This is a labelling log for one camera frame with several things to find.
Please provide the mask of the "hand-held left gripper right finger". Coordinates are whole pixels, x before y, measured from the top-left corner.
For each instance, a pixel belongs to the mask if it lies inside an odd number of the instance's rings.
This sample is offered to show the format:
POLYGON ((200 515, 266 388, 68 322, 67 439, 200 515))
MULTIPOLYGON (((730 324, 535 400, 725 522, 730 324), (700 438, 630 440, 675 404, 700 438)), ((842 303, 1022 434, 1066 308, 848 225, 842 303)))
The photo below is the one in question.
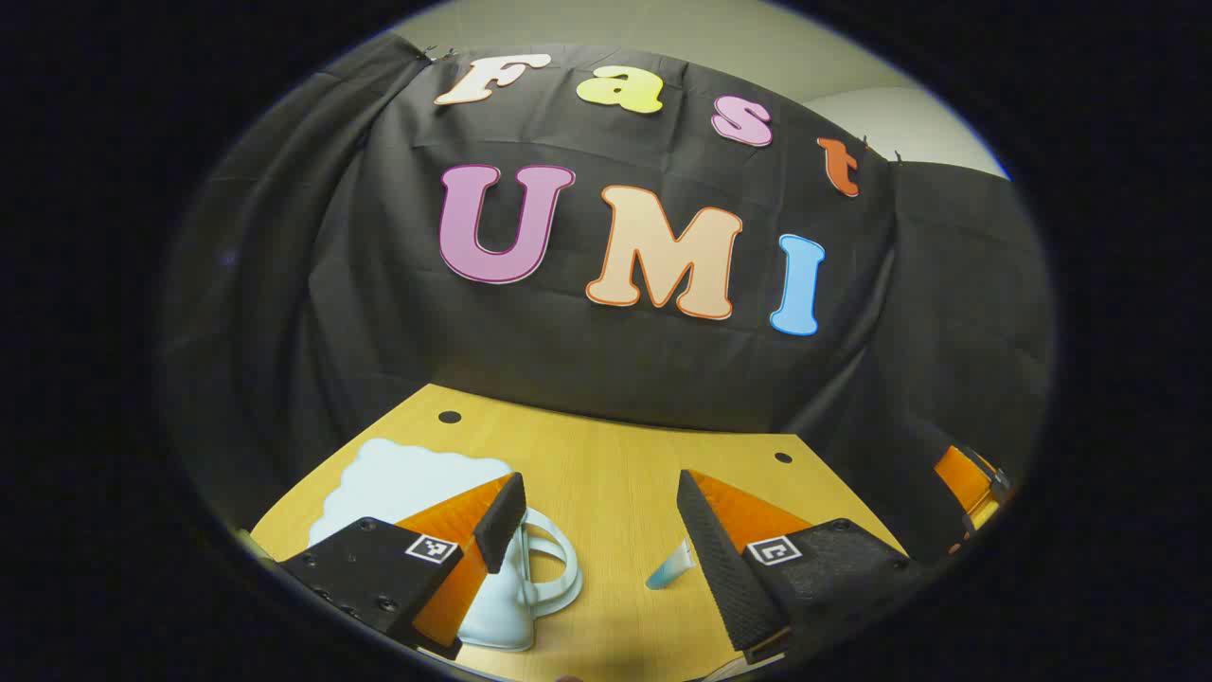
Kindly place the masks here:
POLYGON ((922 564, 851 518, 813 525, 694 470, 680 472, 678 510, 724 630, 749 664, 818 655, 925 580, 922 564))

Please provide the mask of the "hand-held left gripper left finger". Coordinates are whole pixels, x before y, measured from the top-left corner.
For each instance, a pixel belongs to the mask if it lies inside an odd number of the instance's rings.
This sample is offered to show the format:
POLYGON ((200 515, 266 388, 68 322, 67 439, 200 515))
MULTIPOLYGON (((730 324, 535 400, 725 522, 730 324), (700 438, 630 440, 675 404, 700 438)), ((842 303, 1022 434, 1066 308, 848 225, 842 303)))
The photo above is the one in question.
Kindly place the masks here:
POLYGON ((511 472, 398 522, 364 515, 281 568, 345 617, 454 660, 473 600, 525 512, 524 476, 511 472))

